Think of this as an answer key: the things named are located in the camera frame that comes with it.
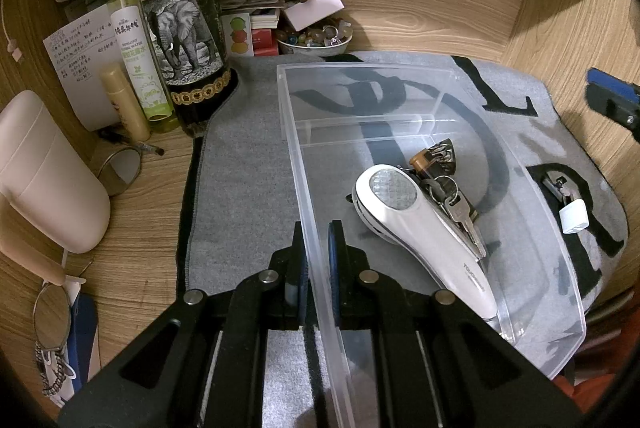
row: clear plastic container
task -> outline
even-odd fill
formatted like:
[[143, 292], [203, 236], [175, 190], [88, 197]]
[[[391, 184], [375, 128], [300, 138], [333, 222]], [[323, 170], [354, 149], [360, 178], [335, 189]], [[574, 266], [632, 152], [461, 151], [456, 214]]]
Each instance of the clear plastic container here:
[[282, 65], [278, 96], [341, 426], [375, 426], [377, 402], [369, 333], [335, 326], [329, 222], [342, 221], [347, 243], [363, 249], [373, 269], [406, 289], [433, 293], [437, 286], [419, 261], [373, 234], [345, 197], [368, 167], [408, 167], [412, 155], [446, 138], [456, 152], [456, 182], [480, 214], [484, 268], [498, 302], [494, 328], [549, 378], [562, 369], [586, 332], [569, 255], [542, 193], [453, 71]]

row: compact mirror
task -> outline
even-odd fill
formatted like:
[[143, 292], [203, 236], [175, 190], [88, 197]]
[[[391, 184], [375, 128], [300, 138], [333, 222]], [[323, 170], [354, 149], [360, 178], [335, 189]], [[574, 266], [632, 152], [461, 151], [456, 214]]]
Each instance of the compact mirror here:
[[140, 153], [135, 148], [126, 147], [112, 153], [102, 163], [98, 180], [107, 190], [109, 197], [121, 194], [129, 188], [140, 173]]
[[59, 350], [66, 344], [71, 328], [71, 309], [65, 290], [47, 283], [33, 306], [33, 329], [44, 350]]

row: gold medallion band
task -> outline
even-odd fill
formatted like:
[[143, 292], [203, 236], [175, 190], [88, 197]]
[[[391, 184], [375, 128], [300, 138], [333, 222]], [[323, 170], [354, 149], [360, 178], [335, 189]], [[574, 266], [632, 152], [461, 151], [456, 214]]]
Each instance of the gold medallion band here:
[[229, 85], [230, 79], [231, 72], [225, 71], [225, 73], [220, 78], [216, 78], [213, 83], [208, 83], [200, 89], [194, 89], [191, 92], [171, 93], [171, 99], [176, 105], [191, 105], [192, 103], [200, 103], [201, 101], [208, 100], [219, 92], [222, 92], [222, 89]]

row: wooden surface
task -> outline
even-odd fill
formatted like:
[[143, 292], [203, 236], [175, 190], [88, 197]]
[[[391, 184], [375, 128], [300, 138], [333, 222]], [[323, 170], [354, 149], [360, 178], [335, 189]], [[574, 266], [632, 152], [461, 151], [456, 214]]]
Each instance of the wooden surface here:
[[[635, 198], [640, 182], [633, 176], [640, 152], [627, 132], [585, 111], [582, 100], [584, 71], [591, 65], [624, 79], [638, 78], [630, 0], [343, 1], [356, 23], [353, 49], [463, 54], [502, 61], [545, 81], [562, 118], [610, 178], [630, 214], [632, 242], [607, 293], [632, 282], [640, 256], [640, 201]], [[17, 66], [0, 53], [0, 103], [21, 87], [39, 88], [49, 98], [56, 121], [88, 159], [94, 138], [69, 114], [42, 46], [42, 39], [63, 23], [60, 8], [53, 0], [6, 2], [7, 27], [18, 38], [26, 62]], [[145, 156], [140, 178], [113, 199], [104, 240], [91, 254], [70, 256], [68, 261], [69, 273], [77, 274], [94, 258], [83, 275], [88, 279], [84, 291], [97, 302], [103, 364], [174, 300], [177, 226], [191, 141], [175, 131], [153, 142], [166, 148], [166, 155]], [[32, 235], [28, 225], [20, 227], [25, 236]], [[55, 246], [47, 249], [58, 255]], [[31, 307], [39, 285], [0, 257], [0, 346], [21, 379], [54, 414], [56, 408], [39, 394], [31, 355]]]

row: key ring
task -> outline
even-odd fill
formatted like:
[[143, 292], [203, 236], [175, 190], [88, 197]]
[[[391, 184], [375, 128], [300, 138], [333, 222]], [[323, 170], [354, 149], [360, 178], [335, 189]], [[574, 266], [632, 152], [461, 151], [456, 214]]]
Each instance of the key ring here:
[[[453, 179], [450, 175], [439, 175], [439, 176], [437, 176], [437, 177], [434, 177], [434, 178], [433, 178], [433, 180], [434, 180], [434, 181], [437, 181], [437, 180], [438, 180], [438, 179], [440, 179], [441, 177], [444, 177], [444, 178], [446, 178], [446, 179], [449, 179], [449, 180], [450, 180], [450, 181], [451, 181], [451, 182], [456, 186], [456, 193], [454, 193], [454, 194], [453, 194], [453, 197], [451, 198], [451, 201], [455, 201], [455, 200], [458, 198], [458, 194], [460, 193], [460, 189], [458, 188], [458, 183], [456, 183], [456, 180], [455, 180], [455, 179]], [[433, 190], [432, 190], [432, 188], [431, 188], [430, 186], [429, 186], [429, 195], [430, 195], [430, 197], [431, 197], [434, 201], [436, 201], [438, 204], [440, 204], [440, 205], [444, 204], [444, 201], [443, 201], [443, 202], [438, 202], [438, 200], [433, 196]]]

